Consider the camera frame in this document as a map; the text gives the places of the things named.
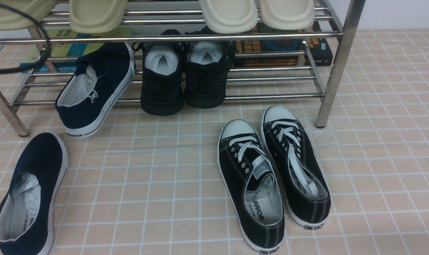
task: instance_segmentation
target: tiled floor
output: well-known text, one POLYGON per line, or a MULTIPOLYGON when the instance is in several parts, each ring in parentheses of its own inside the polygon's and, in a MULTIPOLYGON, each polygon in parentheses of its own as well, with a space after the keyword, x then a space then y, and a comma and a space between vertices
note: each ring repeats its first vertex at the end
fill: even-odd
MULTIPOLYGON (((27 49, 6 47, 0 66, 18 64, 27 49)), ((328 69, 321 73, 326 78, 328 69)), ((21 79, 1 76, 0 89, 10 97, 21 79)), ((286 85, 233 86, 229 93, 313 90, 286 85)), ((28 98, 57 93, 33 89, 28 98)), ((125 95, 139 93, 130 87, 125 95)), ((334 203, 315 232, 286 216, 287 239, 277 254, 429 255, 429 30, 361 31, 325 129, 314 128, 318 100, 277 103, 305 123, 334 203)), ((53 254, 252 254, 220 179, 215 147, 227 121, 243 118, 258 127, 273 104, 185 107, 167 118, 119 107, 86 140, 65 136, 53 107, 22 107, 31 137, 57 132, 70 152, 55 203, 53 254)), ((0 113, 0 201, 29 140, 0 113)))

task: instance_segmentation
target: slipper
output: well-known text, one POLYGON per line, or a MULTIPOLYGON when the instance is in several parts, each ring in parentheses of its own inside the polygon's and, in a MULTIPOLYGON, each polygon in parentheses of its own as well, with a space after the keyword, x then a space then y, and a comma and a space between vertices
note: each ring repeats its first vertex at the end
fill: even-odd
POLYGON ((120 25, 128 0, 70 0, 71 29, 84 34, 109 32, 120 25))
POLYGON ((249 31, 257 24, 254 0, 199 0, 209 29, 220 34, 249 31))
MULTIPOLYGON (((27 13, 41 22, 60 0, 0 0, 1 3, 27 13)), ((34 26, 28 19, 0 8, 0 31, 17 30, 34 26)))
POLYGON ((306 29, 314 23, 313 0, 260 0, 263 22, 275 29, 306 29))

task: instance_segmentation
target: shoe rack shelf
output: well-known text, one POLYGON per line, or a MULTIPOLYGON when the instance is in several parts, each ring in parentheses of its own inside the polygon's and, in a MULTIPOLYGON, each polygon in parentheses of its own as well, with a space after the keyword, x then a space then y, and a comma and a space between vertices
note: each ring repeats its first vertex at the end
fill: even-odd
MULTIPOLYGON (((148 2, 152 0, 129 0, 129 2, 148 2)), ((315 20, 316 21, 328 21, 332 31, 327 32, 311 32, 306 30, 302 33, 295 33, 292 31, 282 31, 276 34, 214 34, 214 35, 179 35, 179 36, 141 36, 134 35, 128 37, 110 37, 110 38, 70 38, 70 39, 51 39, 53 44, 74 44, 74 43, 105 43, 105 42, 149 42, 149 41, 210 41, 210 40, 270 40, 270 39, 302 39, 302 48, 297 51, 289 51, 284 53, 241 53, 237 54, 237 58, 245 57, 269 57, 272 55, 279 56, 298 56, 297 66, 282 66, 282 67, 257 67, 257 68, 233 68, 231 73, 242 73, 252 74, 253 72, 264 72, 264 71, 281 71, 285 72, 287 76, 279 77, 247 77, 243 78, 229 78, 228 83, 258 83, 266 84, 274 82, 284 81, 309 81, 313 82, 316 87, 316 92, 313 93, 293 93, 293 94, 271 94, 271 95, 238 95, 238 96, 227 96, 226 101, 241 101, 241 100, 290 100, 294 98, 319 98, 321 100, 320 110, 318 117, 315 122, 315 126, 318 128, 324 128, 328 120, 329 112, 334 102, 334 98, 339 87, 340 78, 342 77, 346 61, 351 50, 352 42, 356 34, 357 25, 360 21, 360 16, 365 4, 365 0, 350 0, 349 9, 345 22, 342 24, 340 19, 337 17, 333 7, 328 0, 315 0, 318 4, 315 7, 315 20), (326 86, 318 74, 315 62, 310 53, 307 41, 312 38, 328 38, 334 37, 338 40, 339 45, 336 51, 336 56, 333 60, 331 68, 331 74, 329 75, 326 86), (307 56, 310 65, 304 65, 305 58, 307 56), (308 71, 308 75, 294 75, 295 71, 308 71)), ((68 0, 64 0, 61 4, 68 4, 68 0)), ((201 10, 127 10, 125 16, 128 19, 123 20, 122 25, 175 25, 175 24, 204 24, 204 20, 201 17, 201 10), (163 19, 162 17, 171 16, 171 19, 163 19), (200 18, 187 18, 187 16, 200 16, 200 18)), ((54 11, 49 13, 47 19, 42 21, 43 27, 69 27, 69 12, 67 11, 54 11)), ((22 39, 0 39, 0 45, 36 45, 39 50, 43 50, 43 46, 46 40, 42 38, 39 30, 35 27, 28 29, 32 38, 22 39)), ((53 105, 54 100, 25 100, 28 91, 34 87, 62 87, 66 83, 53 83, 35 82, 38 77, 70 77, 72 73, 69 72, 57 72, 54 63, 63 62, 69 60, 75 60, 76 58, 53 58, 50 57, 46 66, 49 69, 49 73, 40 73, 36 70, 28 72, 27 77, 24 79, 22 84, 17 89, 17 92, 9 101, 0 91, 0 111, 7 118, 8 122, 15 129, 17 134, 21 137, 28 136, 29 132, 24 126, 20 118, 17 116, 17 110, 21 106, 41 106, 41 105, 53 105)), ((141 75, 141 71, 137 71, 136 75, 141 75)), ((142 84, 141 80, 136 78, 132 81, 132 84, 142 84)), ((140 103, 140 98, 122 98, 118 100, 118 103, 140 103)))

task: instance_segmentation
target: black sneaker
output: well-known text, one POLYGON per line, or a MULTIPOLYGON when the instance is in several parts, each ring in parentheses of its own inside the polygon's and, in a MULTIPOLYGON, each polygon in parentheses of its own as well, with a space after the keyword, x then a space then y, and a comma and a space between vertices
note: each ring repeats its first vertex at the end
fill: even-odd
POLYGON ((271 106, 261 121, 261 137, 279 169, 290 217, 305 229, 321 228, 331 197, 303 126, 286 108, 271 106))
MULTIPOLYGON (((208 27, 187 34, 212 34, 208 27)), ((225 99, 227 74, 235 59, 230 41, 190 42, 185 58, 185 102, 196 108, 214 108, 225 99)))
POLYGON ((122 42, 108 42, 78 58, 75 74, 55 102, 67 134, 81 138, 95 134, 134 73, 134 54, 122 42))
MULTIPOLYGON (((174 29, 162 35, 180 35, 174 29)), ((169 116, 178 113, 184 104, 181 79, 185 42, 140 43, 143 51, 142 95, 140 106, 149 114, 169 116)))
POLYGON ((276 252, 284 238, 281 194, 271 162, 249 123, 237 119, 225 125, 218 166, 247 245, 260 254, 276 252))
POLYGON ((54 200, 67 168, 67 149, 57 134, 39 134, 25 147, 0 204, 3 254, 47 255, 51 251, 54 200))

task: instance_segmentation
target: black cable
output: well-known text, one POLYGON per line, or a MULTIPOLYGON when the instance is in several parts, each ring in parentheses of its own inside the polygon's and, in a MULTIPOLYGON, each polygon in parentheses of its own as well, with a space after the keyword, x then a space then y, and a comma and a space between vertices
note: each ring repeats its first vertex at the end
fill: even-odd
POLYGON ((16 14, 19 14, 20 16, 23 16, 24 18, 28 19, 29 21, 32 21, 33 24, 35 24, 35 26, 38 27, 38 29, 40 29, 41 33, 43 34, 44 38, 46 39, 46 50, 41 54, 38 61, 36 61, 35 63, 32 63, 32 64, 28 64, 28 65, 23 66, 23 67, 0 69, 0 74, 22 73, 23 71, 28 71, 28 70, 35 69, 37 67, 42 66, 46 62, 46 60, 51 56, 51 39, 49 37, 49 34, 47 34, 46 30, 44 30, 44 28, 41 26, 41 24, 38 21, 36 21, 36 19, 33 19, 27 13, 24 13, 20 10, 17 10, 15 8, 12 8, 8 5, 4 5, 1 3, 0 3, 0 8, 3 8, 6 10, 9 10, 11 12, 14 12, 16 14))

